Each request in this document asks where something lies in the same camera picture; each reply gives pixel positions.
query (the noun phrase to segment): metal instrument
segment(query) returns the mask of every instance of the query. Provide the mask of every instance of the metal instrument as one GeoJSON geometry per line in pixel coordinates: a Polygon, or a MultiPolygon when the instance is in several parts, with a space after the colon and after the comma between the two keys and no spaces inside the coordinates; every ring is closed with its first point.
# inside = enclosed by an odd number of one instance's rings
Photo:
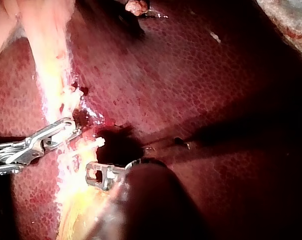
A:
{"type": "Polygon", "coordinates": [[[81,134],[75,122],[66,117],[35,132],[20,142],[0,144],[0,176],[17,174],[34,159],[43,157],[68,141],[81,134]]]}
{"type": "Polygon", "coordinates": [[[85,180],[90,186],[100,188],[103,191],[109,191],[128,169],[141,163],[142,160],[138,159],[121,168],[115,165],[99,164],[92,161],[86,165],[85,180]]]}

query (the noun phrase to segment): metal jaw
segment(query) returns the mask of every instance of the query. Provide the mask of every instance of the metal jaw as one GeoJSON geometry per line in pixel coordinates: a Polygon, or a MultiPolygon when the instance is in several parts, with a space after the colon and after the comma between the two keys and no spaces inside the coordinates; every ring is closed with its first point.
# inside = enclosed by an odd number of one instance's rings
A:
{"type": "Polygon", "coordinates": [[[115,165],[99,164],[92,161],[86,165],[86,183],[103,191],[109,191],[129,168],[140,163],[140,159],[134,160],[121,168],[115,165]]]}
{"type": "Polygon", "coordinates": [[[66,117],[37,131],[20,142],[0,144],[0,175],[21,172],[34,159],[56,149],[65,139],[79,136],[75,122],[66,117]]]}

